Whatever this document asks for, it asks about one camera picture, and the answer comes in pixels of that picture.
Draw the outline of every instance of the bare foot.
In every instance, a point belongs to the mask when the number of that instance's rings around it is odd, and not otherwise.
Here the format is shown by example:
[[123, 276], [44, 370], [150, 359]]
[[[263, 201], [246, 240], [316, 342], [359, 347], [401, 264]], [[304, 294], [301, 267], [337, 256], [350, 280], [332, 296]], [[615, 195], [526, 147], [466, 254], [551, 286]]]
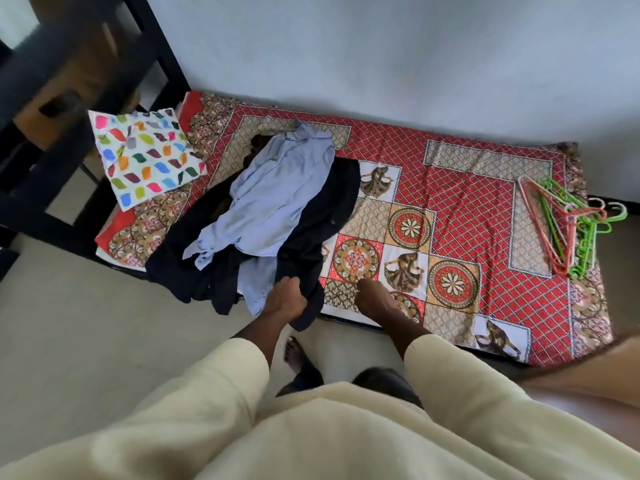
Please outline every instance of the bare foot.
[[284, 362], [288, 363], [291, 370], [296, 374], [300, 373], [305, 362], [309, 362], [302, 345], [295, 337], [287, 339], [287, 343], [284, 346]]

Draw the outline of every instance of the pillow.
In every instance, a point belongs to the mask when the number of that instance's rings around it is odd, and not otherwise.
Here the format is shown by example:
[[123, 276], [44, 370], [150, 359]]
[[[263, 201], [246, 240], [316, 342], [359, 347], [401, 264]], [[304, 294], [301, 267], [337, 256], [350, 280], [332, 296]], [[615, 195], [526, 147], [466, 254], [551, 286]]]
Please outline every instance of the pillow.
[[172, 109], [133, 114], [89, 111], [105, 173], [128, 210], [204, 175]]

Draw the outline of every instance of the tiled floor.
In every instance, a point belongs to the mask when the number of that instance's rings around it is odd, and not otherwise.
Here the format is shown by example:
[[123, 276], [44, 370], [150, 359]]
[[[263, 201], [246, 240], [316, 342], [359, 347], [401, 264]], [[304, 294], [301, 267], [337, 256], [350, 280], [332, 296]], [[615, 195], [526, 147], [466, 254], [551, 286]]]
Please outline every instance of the tiled floor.
[[[50, 212], [77, 213], [92, 185], [76, 174]], [[640, 217], [599, 237], [611, 314], [636, 321]], [[0, 465], [128, 414], [155, 387], [251, 320], [244, 304], [227, 316], [184, 305], [160, 286], [21, 238], [21, 256], [0, 283]], [[282, 361], [285, 330], [266, 400], [293, 376]], [[402, 369], [385, 335], [316, 321], [300, 334], [325, 381], [351, 380], [372, 365]]]

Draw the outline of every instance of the mattress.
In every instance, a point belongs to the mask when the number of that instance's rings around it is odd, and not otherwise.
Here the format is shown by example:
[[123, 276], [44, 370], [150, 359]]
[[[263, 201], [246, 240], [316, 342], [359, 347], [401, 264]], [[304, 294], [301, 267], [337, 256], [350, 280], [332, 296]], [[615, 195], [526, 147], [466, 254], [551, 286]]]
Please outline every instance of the mattress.
[[254, 135], [295, 119], [331, 131], [336, 156], [360, 162], [353, 215], [323, 246], [325, 314], [375, 326], [353, 304], [368, 276], [409, 319], [460, 346], [549, 366], [612, 341], [599, 268], [582, 280], [551, 273], [517, 185], [551, 176], [584, 198], [572, 143], [516, 146], [190, 92], [180, 124], [208, 174], [117, 213], [101, 249], [142, 268], [173, 222], [242, 168]]

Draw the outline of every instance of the pile of clothes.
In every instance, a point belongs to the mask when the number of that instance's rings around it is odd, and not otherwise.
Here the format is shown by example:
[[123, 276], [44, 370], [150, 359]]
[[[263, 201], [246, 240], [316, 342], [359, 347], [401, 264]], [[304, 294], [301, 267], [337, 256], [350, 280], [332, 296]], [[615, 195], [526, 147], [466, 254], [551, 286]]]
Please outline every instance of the pile of clothes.
[[273, 284], [298, 276], [308, 304], [294, 329], [320, 313], [322, 243], [346, 224], [360, 187], [356, 160], [338, 158], [330, 132], [256, 135], [244, 170], [212, 187], [147, 261], [149, 277], [179, 300], [210, 299], [227, 315], [242, 293], [258, 315]]

